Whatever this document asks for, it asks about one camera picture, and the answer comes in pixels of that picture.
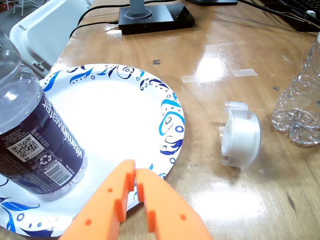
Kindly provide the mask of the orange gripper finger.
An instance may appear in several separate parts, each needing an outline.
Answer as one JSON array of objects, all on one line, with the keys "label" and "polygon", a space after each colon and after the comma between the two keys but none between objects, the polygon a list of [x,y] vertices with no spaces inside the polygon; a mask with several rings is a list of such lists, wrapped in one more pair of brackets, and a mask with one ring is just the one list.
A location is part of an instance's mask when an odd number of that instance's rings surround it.
[{"label": "orange gripper finger", "polygon": [[135,161],[122,161],[60,236],[61,240],[117,240],[126,220],[129,192],[134,190]]},{"label": "orange gripper finger", "polygon": [[157,240],[212,240],[193,208],[160,176],[135,170],[138,201],[144,203],[148,231]]}]

